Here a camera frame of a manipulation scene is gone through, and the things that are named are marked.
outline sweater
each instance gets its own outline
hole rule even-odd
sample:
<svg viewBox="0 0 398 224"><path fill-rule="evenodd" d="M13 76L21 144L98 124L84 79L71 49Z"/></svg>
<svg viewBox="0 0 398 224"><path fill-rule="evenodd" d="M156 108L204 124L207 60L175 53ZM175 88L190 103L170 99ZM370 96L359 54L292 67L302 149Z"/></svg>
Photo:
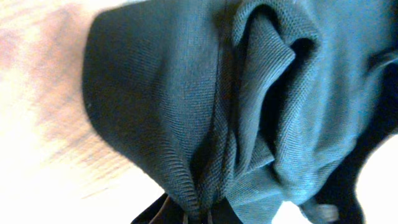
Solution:
<svg viewBox="0 0 398 224"><path fill-rule="evenodd" d="M98 15L86 111L166 193L135 223L201 223L222 203L271 223L284 200L314 223L327 223L318 204L362 223L356 175L397 127L384 81L397 80L396 15L392 0L151 0ZM177 212L156 221L160 205Z"/></svg>

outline black strap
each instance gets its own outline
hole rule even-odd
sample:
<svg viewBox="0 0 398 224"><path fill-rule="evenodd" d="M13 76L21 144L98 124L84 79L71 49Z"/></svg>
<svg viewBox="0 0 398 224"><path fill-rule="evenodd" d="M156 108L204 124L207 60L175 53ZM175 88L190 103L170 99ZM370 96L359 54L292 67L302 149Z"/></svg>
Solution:
<svg viewBox="0 0 398 224"><path fill-rule="evenodd" d="M182 208L176 204L167 194L163 194L150 207L145 209L131 224L242 224L236 216L228 200L224 198L214 205L207 218L201 222L195 222L185 216Z"/></svg>

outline dark green sweater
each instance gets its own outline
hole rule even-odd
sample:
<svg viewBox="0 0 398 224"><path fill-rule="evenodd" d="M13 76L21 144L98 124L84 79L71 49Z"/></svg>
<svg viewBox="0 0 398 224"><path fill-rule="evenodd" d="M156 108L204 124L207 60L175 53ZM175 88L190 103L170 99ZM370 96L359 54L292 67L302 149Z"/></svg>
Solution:
<svg viewBox="0 0 398 224"><path fill-rule="evenodd" d="M390 0L153 0L107 11L86 46L86 109L193 223L225 197L243 223L270 223L283 200L323 223L310 202L339 204L328 202L339 193L314 196L347 175L339 191L352 197L361 166L343 159L367 129L362 142L380 137L366 152L397 126L396 109L377 107L398 104L383 91L384 78L397 79L396 19ZM381 114L385 124L369 126ZM353 223L349 212L342 223Z"/></svg>

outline wood grain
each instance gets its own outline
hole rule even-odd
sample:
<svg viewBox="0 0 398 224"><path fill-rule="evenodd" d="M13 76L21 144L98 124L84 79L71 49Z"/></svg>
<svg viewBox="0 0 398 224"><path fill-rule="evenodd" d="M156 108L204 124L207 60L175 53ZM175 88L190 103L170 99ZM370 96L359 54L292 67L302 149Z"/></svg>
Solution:
<svg viewBox="0 0 398 224"><path fill-rule="evenodd" d="M122 3L0 0L0 223L130 223L162 194L96 135L83 109L88 29L97 13ZM380 165L397 157L394 139L358 183L369 217L394 220L394 211L372 207L369 196L383 189L372 185L375 175L386 183L394 176L396 163ZM300 216L297 207L282 208L289 212L279 212L275 223ZM301 217L295 223L308 222Z"/></svg>

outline knit fabric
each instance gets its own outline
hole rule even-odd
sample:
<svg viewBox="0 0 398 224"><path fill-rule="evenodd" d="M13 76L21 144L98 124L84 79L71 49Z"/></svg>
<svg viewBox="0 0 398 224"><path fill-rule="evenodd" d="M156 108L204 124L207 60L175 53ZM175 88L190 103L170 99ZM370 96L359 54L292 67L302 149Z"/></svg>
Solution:
<svg viewBox="0 0 398 224"><path fill-rule="evenodd" d="M270 223L283 200L317 194L376 116L396 8L151 0L106 11L85 49L88 116L193 223L224 198L243 223ZM372 64L378 54L392 58Z"/></svg>
<svg viewBox="0 0 398 224"><path fill-rule="evenodd" d="M378 69L384 69L384 85L376 112L364 133L358 138L354 150L329 176L316 194L317 203L333 204L339 209L340 220L334 224L364 223L363 213L355 196L359 172L370 153L378 147L394 128L398 127L398 57L397 51L377 58Z"/></svg>

